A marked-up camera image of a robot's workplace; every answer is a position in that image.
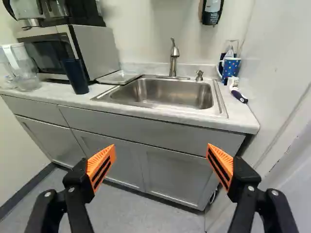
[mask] cabinet door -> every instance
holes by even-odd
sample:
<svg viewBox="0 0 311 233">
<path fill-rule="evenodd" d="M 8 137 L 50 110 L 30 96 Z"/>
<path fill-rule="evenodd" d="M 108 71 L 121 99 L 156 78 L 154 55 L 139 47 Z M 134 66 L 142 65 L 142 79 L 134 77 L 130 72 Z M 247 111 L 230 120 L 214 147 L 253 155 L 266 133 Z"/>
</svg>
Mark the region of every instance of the cabinet door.
<svg viewBox="0 0 311 233">
<path fill-rule="evenodd" d="M 116 161 L 107 173 L 106 179 L 114 183 L 144 191 L 137 143 L 131 143 L 95 133 L 73 130 L 87 157 L 115 144 Z"/>
<path fill-rule="evenodd" d="M 142 170 L 146 191 L 204 210 L 218 181 L 205 158 L 145 146 Z"/>
<path fill-rule="evenodd" d="M 47 157 L 60 165 L 73 167 L 85 157 L 71 129 L 16 116 L 22 127 Z"/>
</svg>

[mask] soap dispenser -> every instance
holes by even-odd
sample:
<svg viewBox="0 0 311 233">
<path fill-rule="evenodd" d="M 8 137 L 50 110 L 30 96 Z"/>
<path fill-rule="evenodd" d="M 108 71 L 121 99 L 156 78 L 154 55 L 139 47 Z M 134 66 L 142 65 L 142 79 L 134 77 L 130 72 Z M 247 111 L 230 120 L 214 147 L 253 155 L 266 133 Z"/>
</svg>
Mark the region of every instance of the soap dispenser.
<svg viewBox="0 0 311 233">
<path fill-rule="evenodd" d="M 224 0 L 200 0 L 201 21 L 204 25 L 216 25 L 222 14 Z"/>
</svg>

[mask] baseboard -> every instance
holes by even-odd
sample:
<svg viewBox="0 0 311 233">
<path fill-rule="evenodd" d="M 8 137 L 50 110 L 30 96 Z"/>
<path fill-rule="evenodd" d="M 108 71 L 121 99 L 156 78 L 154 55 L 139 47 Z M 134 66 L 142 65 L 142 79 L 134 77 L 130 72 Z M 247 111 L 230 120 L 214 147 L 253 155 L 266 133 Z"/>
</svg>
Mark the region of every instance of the baseboard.
<svg viewBox="0 0 311 233">
<path fill-rule="evenodd" d="M 9 200 L 0 207 L 0 221 L 2 221 L 14 207 L 35 188 L 46 176 L 56 168 L 55 164 L 50 163 L 18 190 Z"/>
</svg>

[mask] sink basin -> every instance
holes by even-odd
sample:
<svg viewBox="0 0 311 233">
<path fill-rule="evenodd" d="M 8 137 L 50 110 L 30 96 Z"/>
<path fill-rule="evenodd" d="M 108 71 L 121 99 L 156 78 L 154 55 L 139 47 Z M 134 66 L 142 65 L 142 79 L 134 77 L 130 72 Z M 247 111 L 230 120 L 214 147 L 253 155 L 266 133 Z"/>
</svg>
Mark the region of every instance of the sink basin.
<svg viewBox="0 0 311 233">
<path fill-rule="evenodd" d="M 205 115 L 226 117 L 218 85 L 212 79 L 196 82 L 143 75 L 92 100 L 196 114 L 205 110 Z"/>
</svg>

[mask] microwave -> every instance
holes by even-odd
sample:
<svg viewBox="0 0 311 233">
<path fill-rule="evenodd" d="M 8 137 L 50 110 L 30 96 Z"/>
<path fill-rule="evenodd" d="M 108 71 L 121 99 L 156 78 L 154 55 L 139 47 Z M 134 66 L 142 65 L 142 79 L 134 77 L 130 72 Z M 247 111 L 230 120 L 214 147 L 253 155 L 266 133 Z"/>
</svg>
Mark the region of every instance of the microwave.
<svg viewBox="0 0 311 233">
<path fill-rule="evenodd" d="M 40 79 L 68 80 L 66 59 L 80 59 L 90 81 L 120 70 L 111 28 L 66 24 L 20 31 L 16 38 L 24 42 Z"/>
</svg>

